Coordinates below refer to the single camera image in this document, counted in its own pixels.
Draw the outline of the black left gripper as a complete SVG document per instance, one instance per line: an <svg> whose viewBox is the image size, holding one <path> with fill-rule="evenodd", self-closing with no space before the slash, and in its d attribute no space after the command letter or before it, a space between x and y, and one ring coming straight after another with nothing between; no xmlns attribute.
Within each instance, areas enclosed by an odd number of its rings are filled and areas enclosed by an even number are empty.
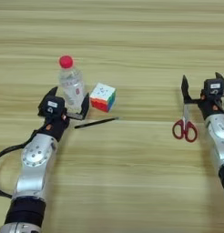
<svg viewBox="0 0 224 233"><path fill-rule="evenodd" d="M54 104L50 106L44 104L47 96L55 96L58 87L51 88L38 106L38 115L45 119L45 123L38 130L39 133L53 137L57 142L60 141L65 130L68 128L70 119L83 120L89 109L89 94L86 94L82 102L82 110L79 113L69 113L64 105Z"/></svg>

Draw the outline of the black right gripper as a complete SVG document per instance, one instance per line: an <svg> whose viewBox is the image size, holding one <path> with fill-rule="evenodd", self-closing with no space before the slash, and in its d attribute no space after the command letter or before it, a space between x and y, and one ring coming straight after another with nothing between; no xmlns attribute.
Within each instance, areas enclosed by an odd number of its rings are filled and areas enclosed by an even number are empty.
<svg viewBox="0 0 224 233"><path fill-rule="evenodd" d="M215 72L216 78L220 78L224 82L224 77L219 72ZM222 114L224 109L222 107L221 95L209 95L205 90L201 90L200 98L192 98L188 93L188 80L186 76L182 77L181 92L185 104L197 104L204 119L210 116Z"/></svg>

